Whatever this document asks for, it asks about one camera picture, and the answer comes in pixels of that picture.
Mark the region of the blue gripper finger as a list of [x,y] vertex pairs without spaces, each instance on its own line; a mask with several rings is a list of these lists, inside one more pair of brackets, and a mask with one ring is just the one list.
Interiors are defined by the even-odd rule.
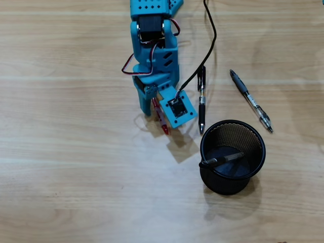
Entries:
[[140,108],[146,116],[151,116],[151,99],[157,96],[157,86],[144,84],[138,76],[133,77],[138,92]]

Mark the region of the blue gripper body black servo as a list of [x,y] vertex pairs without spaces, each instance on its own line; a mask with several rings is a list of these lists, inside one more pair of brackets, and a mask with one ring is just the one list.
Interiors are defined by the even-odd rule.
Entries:
[[133,67],[133,81],[141,92],[156,87],[163,90],[176,86],[180,78],[177,48],[143,48]]

